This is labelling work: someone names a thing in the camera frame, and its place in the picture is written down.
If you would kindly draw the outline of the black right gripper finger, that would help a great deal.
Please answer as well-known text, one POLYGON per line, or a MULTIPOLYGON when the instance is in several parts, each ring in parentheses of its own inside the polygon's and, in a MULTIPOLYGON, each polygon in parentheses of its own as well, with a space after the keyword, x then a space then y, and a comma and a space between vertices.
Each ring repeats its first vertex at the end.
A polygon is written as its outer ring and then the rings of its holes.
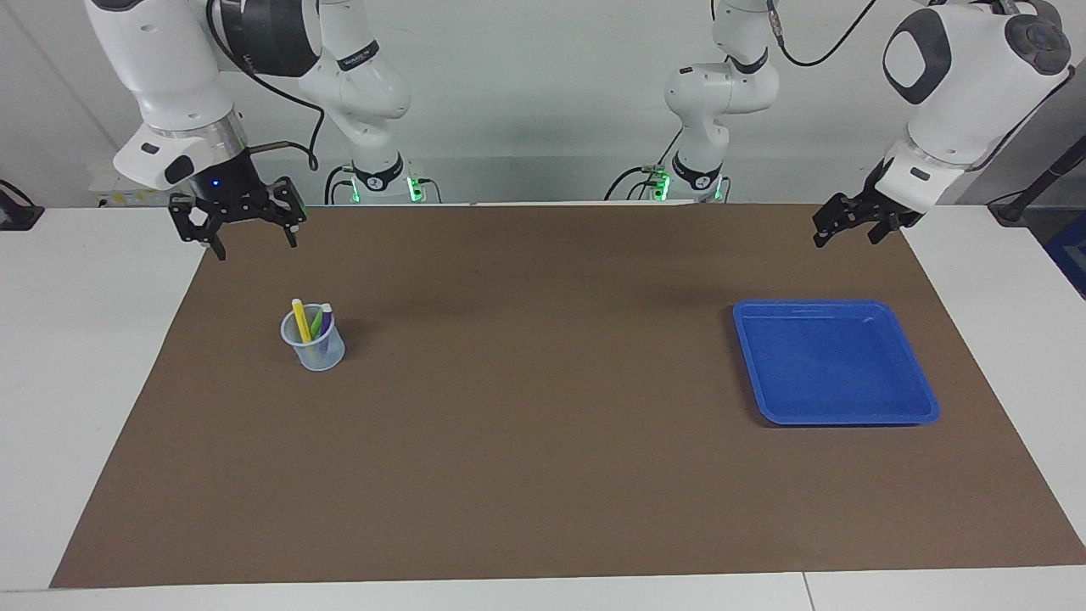
POLYGON ((220 226, 224 217, 220 211, 206 211, 202 199, 185 193, 171 193, 168 213, 179 239, 210 249, 217 260, 227 260, 227 251, 220 242, 220 226))
POLYGON ((290 178, 279 177, 272 184, 266 184, 263 193, 255 196, 255 208, 261 220, 283 229, 288 247, 298 247, 299 229, 310 220, 310 216, 290 178))

